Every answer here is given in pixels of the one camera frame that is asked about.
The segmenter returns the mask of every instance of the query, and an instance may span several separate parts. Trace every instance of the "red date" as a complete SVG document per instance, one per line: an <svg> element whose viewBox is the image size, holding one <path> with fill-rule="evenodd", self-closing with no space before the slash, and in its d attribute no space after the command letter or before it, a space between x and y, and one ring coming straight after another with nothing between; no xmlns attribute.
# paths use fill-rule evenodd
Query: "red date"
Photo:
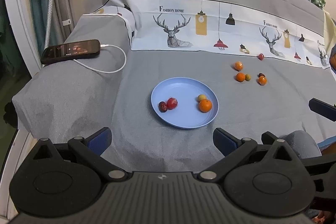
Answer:
<svg viewBox="0 0 336 224"><path fill-rule="evenodd" d="M166 105L165 102L160 102L160 103L159 103L159 110L160 110L161 112L166 112L166 111L168 110L167 105Z"/></svg>
<svg viewBox="0 0 336 224"><path fill-rule="evenodd" d="M265 57L264 57L263 54L259 54L259 55L258 55L258 58L259 58L259 60L263 60Z"/></svg>
<svg viewBox="0 0 336 224"><path fill-rule="evenodd" d="M174 109L177 107L177 100L175 98L169 98L167 101L167 107L168 109Z"/></svg>

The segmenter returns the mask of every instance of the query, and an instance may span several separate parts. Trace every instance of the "white clip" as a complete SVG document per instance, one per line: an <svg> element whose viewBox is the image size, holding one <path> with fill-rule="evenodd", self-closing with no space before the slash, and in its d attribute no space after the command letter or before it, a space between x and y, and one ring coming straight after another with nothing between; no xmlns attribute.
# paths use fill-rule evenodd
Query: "white clip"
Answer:
<svg viewBox="0 0 336 224"><path fill-rule="evenodd" d="M63 26L67 26L71 24L71 19L67 19L65 21L62 21Z"/></svg>

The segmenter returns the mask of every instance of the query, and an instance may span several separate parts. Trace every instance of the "cherry tomato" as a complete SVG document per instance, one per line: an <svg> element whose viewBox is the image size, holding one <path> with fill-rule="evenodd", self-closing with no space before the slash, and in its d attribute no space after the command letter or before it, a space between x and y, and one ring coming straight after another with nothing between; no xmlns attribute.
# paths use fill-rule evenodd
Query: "cherry tomato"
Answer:
<svg viewBox="0 0 336 224"><path fill-rule="evenodd" d="M168 109L174 109L177 107L177 100L175 98L169 98L167 101L167 107Z"/></svg>
<svg viewBox="0 0 336 224"><path fill-rule="evenodd" d="M167 111L167 105L166 105L166 103L165 102L160 102L159 103L159 110L161 111L161 112L166 112Z"/></svg>

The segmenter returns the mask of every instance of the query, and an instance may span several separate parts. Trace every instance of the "printed fabric banner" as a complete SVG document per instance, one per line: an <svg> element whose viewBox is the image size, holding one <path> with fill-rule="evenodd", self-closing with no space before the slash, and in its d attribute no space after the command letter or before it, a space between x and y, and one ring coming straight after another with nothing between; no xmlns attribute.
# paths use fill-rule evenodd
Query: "printed fabric banner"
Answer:
<svg viewBox="0 0 336 224"><path fill-rule="evenodd" d="M126 18L132 28L133 51L262 53L307 66L330 67L321 35L244 6L214 0L109 0L93 13Z"/></svg>

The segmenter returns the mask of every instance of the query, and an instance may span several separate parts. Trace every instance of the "blue plate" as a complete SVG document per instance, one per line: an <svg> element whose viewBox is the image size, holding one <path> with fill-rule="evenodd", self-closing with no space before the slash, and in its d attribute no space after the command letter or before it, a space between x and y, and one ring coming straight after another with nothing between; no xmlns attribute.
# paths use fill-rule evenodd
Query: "blue plate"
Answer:
<svg viewBox="0 0 336 224"><path fill-rule="evenodd" d="M212 109L203 113L198 109L197 96L204 94L211 102ZM176 98L178 106L161 112L159 103ZM152 106L165 122L178 128L198 128L210 123L218 113L218 100L214 92L203 83L185 77L169 78L159 83L152 91Z"/></svg>

